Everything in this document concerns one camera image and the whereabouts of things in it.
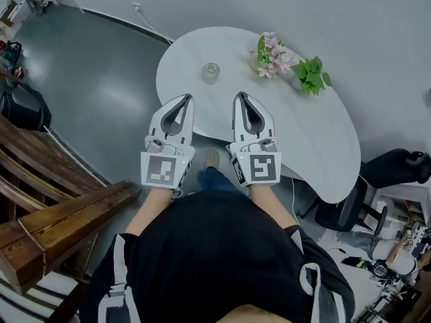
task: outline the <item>green plant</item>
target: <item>green plant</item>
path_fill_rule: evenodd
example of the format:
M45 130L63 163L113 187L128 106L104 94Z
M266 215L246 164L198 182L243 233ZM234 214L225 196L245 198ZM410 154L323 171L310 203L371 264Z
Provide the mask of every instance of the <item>green plant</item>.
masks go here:
M328 73L321 73L322 60L315 57L313 60L306 59L299 61L297 65L290 67L302 84L302 91L306 94L312 92L315 96L319 95L320 89L325 89L325 84L332 86Z

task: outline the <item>black t-shirt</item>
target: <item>black t-shirt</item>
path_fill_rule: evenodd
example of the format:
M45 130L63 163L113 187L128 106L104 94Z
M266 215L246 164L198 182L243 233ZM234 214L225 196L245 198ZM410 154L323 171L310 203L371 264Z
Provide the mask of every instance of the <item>black t-shirt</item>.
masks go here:
M299 230L302 249L291 235ZM217 322L251 304L292 322L310 322L313 296L300 282L304 264L343 298L348 322L354 296L333 259L299 226L282 229L245 196L203 191L173 201L139 236L125 239L127 283L142 322ZM93 274L80 307L97 322L114 285L113 245Z

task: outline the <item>white cable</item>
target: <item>white cable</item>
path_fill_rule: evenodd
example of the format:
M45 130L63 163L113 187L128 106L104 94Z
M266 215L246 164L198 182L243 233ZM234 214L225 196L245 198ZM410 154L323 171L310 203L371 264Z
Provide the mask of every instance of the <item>white cable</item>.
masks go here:
M298 226L300 226L298 219L296 218L296 213L295 213L295 181L293 179L293 177L291 177L292 179L292 212L294 214L294 218L296 223L298 224Z
M171 42L171 41L169 41L169 39L167 39L165 36L163 36L161 33L159 33L159 31L157 31L155 27L153 27L152 25L150 25L150 23L148 23L148 22L143 18L143 16L142 16L142 12L140 12L140 11L136 11L136 12L137 12L137 13L139 13L139 17L141 18L141 20L142 20L145 24L147 24L147 25L148 25L148 26L149 26L153 31L155 31L157 35L159 35L159 36L163 37L165 40L167 40L167 41L168 41L168 43L169 43L169 45L171 45L171 44L172 44L172 42Z

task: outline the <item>beige shoe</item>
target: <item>beige shoe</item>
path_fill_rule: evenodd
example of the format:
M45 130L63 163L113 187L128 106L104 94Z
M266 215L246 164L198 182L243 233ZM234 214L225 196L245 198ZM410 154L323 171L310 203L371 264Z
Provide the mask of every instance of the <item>beige shoe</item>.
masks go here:
M220 154L214 148L207 149L207 151L205 152L205 165L203 169L206 170L210 166L218 169L219 165L220 165Z

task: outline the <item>table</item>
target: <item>table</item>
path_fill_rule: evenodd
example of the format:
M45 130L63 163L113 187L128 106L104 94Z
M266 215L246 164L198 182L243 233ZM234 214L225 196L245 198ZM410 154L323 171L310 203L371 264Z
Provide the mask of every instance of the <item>table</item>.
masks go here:
M181 36L158 66L156 85L161 103L191 94L195 99L194 131L233 141L234 97L239 91L246 92L274 118L277 148L288 168L281 174L305 180L328 203L342 201L354 187L361 159L349 114L331 87L319 97L307 96L280 78L268 79L253 72L248 49L256 49L259 37L228 27L203 28ZM209 62L220 66L213 85L201 79L202 67Z

